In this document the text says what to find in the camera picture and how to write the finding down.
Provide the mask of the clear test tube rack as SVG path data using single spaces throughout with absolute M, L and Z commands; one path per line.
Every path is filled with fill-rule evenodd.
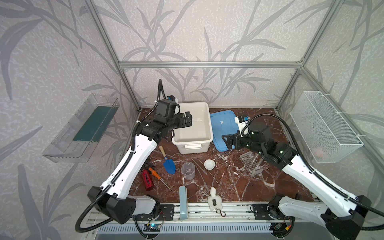
M 255 177 L 263 172 L 262 157 L 255 152 L 247 152 L 240 155 L 240 160 L 244 164 L 245 170 L 248 170 L 252 177 Z

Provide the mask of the white plastic storage bin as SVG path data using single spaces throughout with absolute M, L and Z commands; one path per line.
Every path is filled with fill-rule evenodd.
M 181 103 L 181 113 L 192 115 L 192 126 L 176 129 L 172 139 L 180 154 L 206 153 L 213 141 L 209 105 L 205 102 Z

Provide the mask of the clear plastic measuring beaker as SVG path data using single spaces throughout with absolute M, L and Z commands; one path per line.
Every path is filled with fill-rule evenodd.
M 186 162 L 182 165 L 181 173 L 185 180 L 193 180 L 195 178 L 196 166 L 192 162 Z

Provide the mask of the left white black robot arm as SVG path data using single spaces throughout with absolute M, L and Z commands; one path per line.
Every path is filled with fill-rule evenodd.
M 143 118 L 137 121 L 131 137 L 131 146 L 113 173 L 100 187 L 92 187 L 88 192 L 90 205 L 79 216 L 75 231 L 86 233 L 112 221 L 125 224 L 138 215 L 157 215 L 160 201 L 150 196 L 131 196 L 131 186 L 147 158 L 168 133 L 175 129 L 191 127 L 193 116 L 190 112 L 176 112 L 181 106 L 175 101 L 158 100 L 152 108 L 152 120 Z M 96 209 L 108 217 L 107 220 L 83 228 L 82 221 Z

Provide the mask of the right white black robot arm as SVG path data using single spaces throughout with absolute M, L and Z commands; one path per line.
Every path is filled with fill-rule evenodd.
M 384 215 L 371 207 L 372 202 L 366 196 L 355 196 L 337 186 L 306 162 L 297 150 L 276 142 L 269 127 L 263 123 L 252 123 L 246 136 L 238 131 L 223 135 L 222 139 L 230 150 L 248 149 L 259 154 L 264 161 L 299 181 L 320 199 L 319 203 L 310 203 L 276 195 L 267 208 L 272 219 L 300 218 L 325 227 L 339 240 L 355 240 L 360 231 L 383 230 L 383 225 L 364 226 L 368 212 Z

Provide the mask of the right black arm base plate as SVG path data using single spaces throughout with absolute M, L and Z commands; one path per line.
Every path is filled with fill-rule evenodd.
M 280 220 L 278 216 L 272 217 L 269 212 L 268 204 L 252 204 L 250 207 L 255 220 Z

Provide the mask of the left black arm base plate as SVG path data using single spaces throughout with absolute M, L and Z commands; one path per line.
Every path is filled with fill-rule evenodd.
M 174 219 L 175 205 L 160 204 L 150 214 L 141 214 L 135 216 L 139 222 L 144 221 L 172 221 Z

